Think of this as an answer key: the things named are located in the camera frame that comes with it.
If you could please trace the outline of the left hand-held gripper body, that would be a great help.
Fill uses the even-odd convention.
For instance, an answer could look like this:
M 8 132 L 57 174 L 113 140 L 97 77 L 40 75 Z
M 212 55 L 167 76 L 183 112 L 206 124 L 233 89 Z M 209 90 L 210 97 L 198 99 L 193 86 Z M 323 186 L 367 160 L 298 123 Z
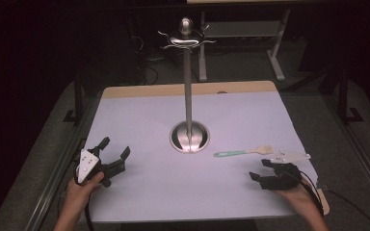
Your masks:
M 82 150 L 80 162 L 75 169 L 75 183 L 83 186 L 87 184 L 98 172 L 104 173 L 100 183 L 109 188 L 112 185 L 111 179 L 125 171 L 125 161 L 119 159 L 111 164 L 103 164 L 100 159 L 100 152 L 94 154 L 93 149 Z

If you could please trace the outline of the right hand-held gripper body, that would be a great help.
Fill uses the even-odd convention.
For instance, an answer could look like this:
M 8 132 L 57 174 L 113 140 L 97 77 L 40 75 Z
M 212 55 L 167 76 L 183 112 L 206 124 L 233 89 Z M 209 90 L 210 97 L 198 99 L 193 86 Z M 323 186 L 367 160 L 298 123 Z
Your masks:
M 295 162 L 309 160 L 311 156 L 307 153 L 280 150 L 279 153 L 270 159 L 272 163 L 277 164 L 273 169 L 274 176 L 261 176 L 263 183 L 259 183 L 262 190 L 284 191 L 297 187 L 302 181 L 302 176 Z

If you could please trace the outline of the person's right hand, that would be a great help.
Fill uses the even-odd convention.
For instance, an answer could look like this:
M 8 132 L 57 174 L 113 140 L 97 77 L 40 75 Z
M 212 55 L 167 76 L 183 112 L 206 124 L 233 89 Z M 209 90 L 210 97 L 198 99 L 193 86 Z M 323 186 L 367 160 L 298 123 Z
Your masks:
M 305 189 L 305 186 L 309 187 L 310 184 L 303 179 L 296 188 L 286 191 L 275 191 L 275 193 L 286 199 L 293 210 L 301 216 L 309 215 L 310 213 L 318 214 L 317 206 L 309 192 Z

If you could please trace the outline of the person's left hand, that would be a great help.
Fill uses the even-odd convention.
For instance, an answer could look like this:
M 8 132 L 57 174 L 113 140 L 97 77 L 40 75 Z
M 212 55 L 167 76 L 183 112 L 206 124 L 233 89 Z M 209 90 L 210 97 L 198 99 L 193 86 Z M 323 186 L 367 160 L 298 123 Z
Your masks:
M 89 197 L 104 178 L 102 171 L 98 172 L 87 184 L 80 186 L 71 179 L 67 184 L 66 200 L 64 209 L 72 212 L 79 212 L 84 209 L 89 201 Z

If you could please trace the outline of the black metal stand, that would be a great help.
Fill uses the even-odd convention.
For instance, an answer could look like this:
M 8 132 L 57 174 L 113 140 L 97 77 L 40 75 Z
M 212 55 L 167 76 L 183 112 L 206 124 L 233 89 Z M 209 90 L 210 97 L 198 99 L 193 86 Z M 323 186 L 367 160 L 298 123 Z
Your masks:
M 83 115 L 83 92 L 80 80 L 80 74 L 75 72 L 74 75 L 74 109 L 68 110 L 64 118 L 64 122 L 72 122 L 74 126 L 77 126 L 81 121 Z
M 324 95 L 331 95 L 338 88 L 337 114 L 341 121 L 348 125 L 350 122 L 362 122 L 363 118 L 356 108 L 348 107 L 349 75 L 342 66 L 330 66 L 327 70 L 319 91 Z

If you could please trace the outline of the white table cover sheet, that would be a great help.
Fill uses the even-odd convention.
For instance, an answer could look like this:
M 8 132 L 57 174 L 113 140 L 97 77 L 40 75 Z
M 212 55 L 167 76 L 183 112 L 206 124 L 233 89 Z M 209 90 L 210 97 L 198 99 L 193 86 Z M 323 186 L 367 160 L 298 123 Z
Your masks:
M 196 95 L 193 117 L 210 133 L 207 147 L 196 154 L 173 149 L 169 134 L 182 121 L 181 96 L 104 98 L 100 101 L 86 146 L 110 138 L 100 158 L 117 160 L 126 146 L 131 153 L 125 172 L 111 187 L 91 198 L 94 222 L 170 221 L 292 215 L 280 196 L 261 189 L 250 172 L 271 174 L 261 156 L 251 153 L 217 158 L 224 151 L 271 145 L 303 152 L 289 114 L 275 91 Z

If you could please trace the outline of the metal utensil hanging stand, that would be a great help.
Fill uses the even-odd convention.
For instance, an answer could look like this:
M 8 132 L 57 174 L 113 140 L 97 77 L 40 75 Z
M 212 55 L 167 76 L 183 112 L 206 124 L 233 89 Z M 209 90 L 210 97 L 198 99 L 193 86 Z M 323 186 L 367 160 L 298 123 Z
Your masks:
M 191 52 L 207 40 L 199 30 L 194 28 L 194 22 L 189 17 L 183 17 L 180 20 L 176 31 L 167 34 L 160 32 L 160 35 L 167 38 L 168 44 L 164 49 L 180 49 L 183 56 L 185 120 L 173 126 L 170 142 L 180 153 L 195 154 L 208 145 L 210 134 L 203 123 L 193 120 Z

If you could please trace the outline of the aluminium floor rail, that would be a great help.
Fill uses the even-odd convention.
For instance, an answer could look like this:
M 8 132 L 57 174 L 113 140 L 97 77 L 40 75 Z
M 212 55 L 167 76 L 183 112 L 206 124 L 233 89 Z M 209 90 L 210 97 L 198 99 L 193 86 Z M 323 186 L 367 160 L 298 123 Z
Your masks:
M 339 126 L 339 129 L 344 134 L 350 146 L 353 148 L 363 171 L 365 172 L 366 178 L 370 182 L 370 159 L 367 156 L 366 149 L 361 145 L 361 142 L 357 138 L 355 132 L 351 128 L 351 124 L 354 122 L 363 122 L 362 117 L 356 108 L 350 108 L 350 116 L 340 115 L 340 110 L 338 105 L 334 102 L 331 96 L 323 96 L 323 101 L 325 102 L 327 108 L 335 119 Z
M 40 231 L 73 160 L 84 145 L 98 107 L 97 97 L 60 99 L 33 149 L 33 186 L 40 184 L 38 200 L 25 231 Z

